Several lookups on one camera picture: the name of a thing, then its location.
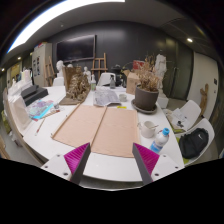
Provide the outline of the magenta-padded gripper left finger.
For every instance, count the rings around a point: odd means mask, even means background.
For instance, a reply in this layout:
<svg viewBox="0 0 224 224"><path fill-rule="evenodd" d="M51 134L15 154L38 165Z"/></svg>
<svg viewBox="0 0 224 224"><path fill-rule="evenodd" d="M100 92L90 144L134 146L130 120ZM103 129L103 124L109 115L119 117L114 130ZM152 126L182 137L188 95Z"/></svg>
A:
<svg viewBox="0 0 224 224"><path fill-rule="evenodd" d="M78 185L90 152L90 144L86 143L65 155L56 154L42 166L42 169Z"/></svg>

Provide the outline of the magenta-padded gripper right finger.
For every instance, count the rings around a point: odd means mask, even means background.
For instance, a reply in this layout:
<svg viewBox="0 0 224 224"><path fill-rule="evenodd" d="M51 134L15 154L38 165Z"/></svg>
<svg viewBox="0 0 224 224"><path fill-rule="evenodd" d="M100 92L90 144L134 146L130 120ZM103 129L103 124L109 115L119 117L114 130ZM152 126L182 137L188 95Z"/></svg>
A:
<svg viewBox="0 0 224 224"><path fill-rule="evenodd" d="M133 144L132 153L144 185L181 169L167 154L159 155L137 143Z"/></svg>

